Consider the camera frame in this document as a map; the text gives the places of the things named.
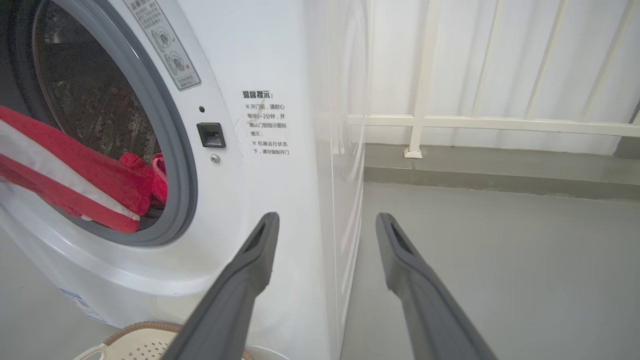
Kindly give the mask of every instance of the red and white striped cloth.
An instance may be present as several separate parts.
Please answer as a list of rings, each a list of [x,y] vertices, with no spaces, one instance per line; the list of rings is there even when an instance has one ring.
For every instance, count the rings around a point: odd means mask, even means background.
[[[155,173],[137,155],[111,159],[58,129],[0,106],[0,177],[69,215],[135,232],[149,208],[152,188],[161,189],[154,186]],[[166,202],[166,173],[163,176],[164,194],[157,197]]]

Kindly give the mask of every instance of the instruction sticker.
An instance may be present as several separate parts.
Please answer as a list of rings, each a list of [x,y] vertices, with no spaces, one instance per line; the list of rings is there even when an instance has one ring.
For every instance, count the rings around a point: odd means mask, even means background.
[[[124,0],[124,2],[164,62],[175,86],[182,90],[199,84],[200,78],[196,69],[156,0]]]
[[[78,294],[74,294],[71,291],[67,291],[64,289],[60,289],[62,290],[63,293],[65,293],[66,296],[68,296],[73,302],[74,304],[80,309],[82,310],[82,312],[89,318],[92,318],[94,320],[98,320],[100,322],[104,322],[107,323],[106,321],[104,321],[104,319],[98,315],[98,313],[96,313],[91,306],[89,306],[89,304],[87,304]]]
[[[242,118],[250,153],[257,156],[291,155],[287,106],[269,90],[244,90],[242,99]]]

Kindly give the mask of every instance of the front-loading washing machine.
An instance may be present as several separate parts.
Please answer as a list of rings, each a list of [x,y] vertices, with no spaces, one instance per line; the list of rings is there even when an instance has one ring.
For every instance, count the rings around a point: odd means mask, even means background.
[[[182,323],[280,215],[247,339],[337,359],[358,253],[370,45],[362,0],[2,2],[0,104],[117,159],[162,152],[168,198],[120,233],[0,181],[0,227],[87,316]]]

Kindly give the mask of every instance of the gray floor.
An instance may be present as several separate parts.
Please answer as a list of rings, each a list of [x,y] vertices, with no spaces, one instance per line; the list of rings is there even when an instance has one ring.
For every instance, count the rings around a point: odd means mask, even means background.
[[[366,183],[343,360],[412,359],[374,219],[396,217],[499,359],[631,359],[640,205]]]
[[[82,314],[0,229],[0,359],[70,360],[115,330]]]

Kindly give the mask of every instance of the concrete floor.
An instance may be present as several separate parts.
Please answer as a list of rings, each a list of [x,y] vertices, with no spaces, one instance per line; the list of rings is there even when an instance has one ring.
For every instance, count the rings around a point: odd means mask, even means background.
[[[499,359],[637,358],[640,204],[366,183],[342,360],[412,359],[374,219],[391,213]]]

